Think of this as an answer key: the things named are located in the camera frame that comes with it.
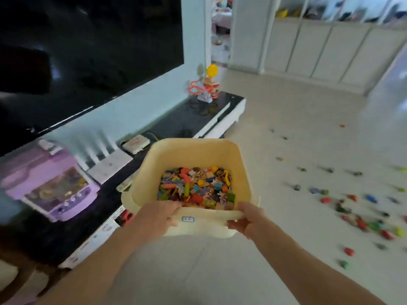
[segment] glossy black surface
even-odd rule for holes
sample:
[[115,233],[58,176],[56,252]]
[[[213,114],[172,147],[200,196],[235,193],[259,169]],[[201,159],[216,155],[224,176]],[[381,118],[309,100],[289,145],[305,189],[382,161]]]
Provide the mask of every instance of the glossy black surface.
[[0,0],[0,156],[183,63],[181,0]]
[[[212,105],[200,102],[196,96],[192,96],[148,131],[159,139],[192,138],[228,103],[230,107],[217,121],[227,116],[242,99],[243,97],[234,94],[220,92],[216,105]],[[139,169],[149,147],[136,154],[130,163],[105,182],[98,198],[74,218],[66,222],[51,223],[43,215],[33,211],[16,227],[22,235],[22,243],[28,255],[36,261],[52,265],[64,262],[120,207],[121,194],[116,191],[116,187]]]

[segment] storage bin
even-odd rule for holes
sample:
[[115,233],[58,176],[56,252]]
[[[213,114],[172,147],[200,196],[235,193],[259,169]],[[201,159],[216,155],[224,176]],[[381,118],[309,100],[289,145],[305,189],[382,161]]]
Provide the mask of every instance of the storage bin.
[[[154,143],[130,189],[122,193],[122,203],[135,214],[143,203],[157,200],[161,176],[167,169],[213,166],[231,170],[232,191],[236,195],[235,208],[238,201],[259,204],[259,201],[251,200],[252,190],[237,144],[227,139],[194,138],[168,138]],[[231,237],[236,231],[229,230],[226,221],[242,217],[240,211],[182,207],[173,216],[178,226],[170,227],[166,236],[199,234]]]

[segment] blue-bordered label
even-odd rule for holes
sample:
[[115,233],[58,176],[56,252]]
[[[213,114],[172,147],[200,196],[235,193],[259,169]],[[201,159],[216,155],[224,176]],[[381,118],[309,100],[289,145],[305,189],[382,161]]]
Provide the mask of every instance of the blue-bordered label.
[[183,217],[182,217],[182,221],[183,221],[183,222],[194,222],[194,221],[195,221],[195,217],[192,217],[192,216],[183,216]]

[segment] purple toy claw machine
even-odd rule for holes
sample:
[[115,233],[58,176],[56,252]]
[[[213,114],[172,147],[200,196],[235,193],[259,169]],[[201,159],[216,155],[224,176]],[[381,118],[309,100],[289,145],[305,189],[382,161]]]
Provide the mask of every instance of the purple toy claw machine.
[[97,197],[99,186],[67,150],[46,140],[0,166],[0,188],[45,215],[69,220]]

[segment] black television screen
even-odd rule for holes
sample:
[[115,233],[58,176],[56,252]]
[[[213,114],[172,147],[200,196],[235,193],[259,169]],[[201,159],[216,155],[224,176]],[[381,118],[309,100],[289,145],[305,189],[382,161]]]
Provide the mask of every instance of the black television screen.
[[181,0],[0,0],[0,156],[183,63]]

